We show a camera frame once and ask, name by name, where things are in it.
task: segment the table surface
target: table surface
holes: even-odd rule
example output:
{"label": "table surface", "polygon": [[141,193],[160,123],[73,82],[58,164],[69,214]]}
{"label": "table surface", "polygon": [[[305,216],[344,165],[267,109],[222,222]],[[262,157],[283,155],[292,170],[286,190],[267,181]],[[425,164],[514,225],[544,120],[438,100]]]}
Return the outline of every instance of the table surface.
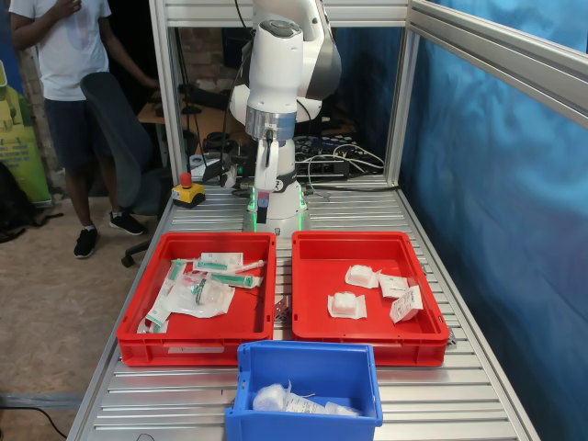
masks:
{"label": "table surface", "polygon": [[[384,424],[376,441],[538,440],[508,379],[400,190],[381,176],[350,180],[355,191],[309,197],[311,226],[330,231],[401,231],[411,239],[435,299],[457,343],[441,367],[380,367]],[[239,232],[246,198],[207,187],[196,209],[168,204],[123,311],[164,232]],[[291,241],[277,241],[277,307],[291,301]],[[275,339],[290,339],[289,322],[276,322]],[[127,367],[113,334],[98,363],[68,440],[223,441],[224,410],[237,388],[234,367]]]}
{"label": "table surface", "polygon": [[[159,92],[156,92],[153,97],[158,97]],[[184,95],[180,94],[179,96],[180,102],[180,110],[184,109],[186,104],[184,103]],[[140,122],[144,124],[165,124],[164,117],[158,117],[155,113],[155,103],[147,103],[137,115],[137,118]],[[224,110],[218,110],[217,108],[212,107],[205,107],[201,105],[195,105],[202,110],[202,112],[198,113],[194,116],[190,117],[190,131],[195,135],[198,135],[198,131],[196,129],[196,123],[194,121],[194,117],[198,120],[198,128],[200,130],[200,136],[204,140],[209,133],[213,131],[222,131],[222,122],[224,118]],[[182,127],[187,129],[187,120],[188,115],[182,115]],[[243,143],[249,142],[249,135],[245,133],[244,126],[241,124],[237,119],[231,115],[227,116],[227,133],[230,134],[231,139],[236,141],[241,141]]]}

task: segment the black sneaker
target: black sneaker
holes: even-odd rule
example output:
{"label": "black sneaker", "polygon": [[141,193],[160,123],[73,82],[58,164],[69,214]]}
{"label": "black sneaker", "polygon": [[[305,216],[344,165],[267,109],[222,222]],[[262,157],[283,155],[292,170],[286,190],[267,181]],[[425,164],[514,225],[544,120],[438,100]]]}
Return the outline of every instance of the black sneaker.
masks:
{"label": "black sneaker", "polygon": [[110,226],[112,228],[121,228],[133,236],[141,236],[147,232],[145,226],[139,223],[129,213],[122,213],[117,217],[112,216],[112,213],[110,213]]}
{"label": "black sneaker", "polygon": [[73,255],[76,259],[87,259],[94,253],[96,241],[98,240],[98,230],[96,228],[87,230],[84,228],[77,239],[77,245],[73,249]]}

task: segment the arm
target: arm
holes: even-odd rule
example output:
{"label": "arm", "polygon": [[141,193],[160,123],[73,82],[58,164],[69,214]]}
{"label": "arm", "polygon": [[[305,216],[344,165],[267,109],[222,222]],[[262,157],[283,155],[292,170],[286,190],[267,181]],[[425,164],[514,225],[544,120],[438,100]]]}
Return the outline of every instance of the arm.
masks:
{"label": "arm", "polygon": [[107,49],[108,55],[124,67],[129,74],[134,76],[137,81],[145,87],[159,87],[157,81],[148,77],[141,68],[135,64],[127,51],[125,51],[125,48],[122,47],[120,40],[114,35],[114,32],[112,32],[108,18],[99,18],[98,24],[100,26],[100,38],[102,39],[102,43],[104,43],[104,47]]}
{"label": "arm", "polygon": [[15,47],[23,51],[36,45],[55,23],[75,14],[81,7],[81,0],[57,0],[44,16],[36,20],[13,13],[10,17],[10,28]]}

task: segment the backpack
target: backpack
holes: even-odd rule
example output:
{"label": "backpack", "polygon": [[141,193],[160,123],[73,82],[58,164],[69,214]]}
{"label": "backpack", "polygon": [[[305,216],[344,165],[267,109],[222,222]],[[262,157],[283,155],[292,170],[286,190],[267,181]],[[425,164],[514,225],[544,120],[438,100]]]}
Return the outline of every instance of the backpack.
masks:
{"label": "backpack", "polygon": [[8,167],[0,162],[0,243],[16,239],[25,232],[23,225],[40,227],[47,223],[48,219],[63,216],[63,213],[58,213],[45,216],[41,222],[37,222],[36,216],[39,212],[18,186]]}

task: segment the office chair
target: office chair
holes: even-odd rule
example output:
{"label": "office chair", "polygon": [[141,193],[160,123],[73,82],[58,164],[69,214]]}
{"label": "office chair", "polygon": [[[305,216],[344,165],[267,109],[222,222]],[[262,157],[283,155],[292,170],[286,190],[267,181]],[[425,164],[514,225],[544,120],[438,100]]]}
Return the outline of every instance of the office chair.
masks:
{"label": "office chair", "polygon": [[[84,77],[81,87],[114,157],[120,206],[134,214],[160,219],[171,195],[172,176],[163,168],[145,171],[153,145],[119,82],[108,72],[91,73]],[[150,243],[151,240],[126,250],[122,264],[132,266],[132,255],[147,251]]]}

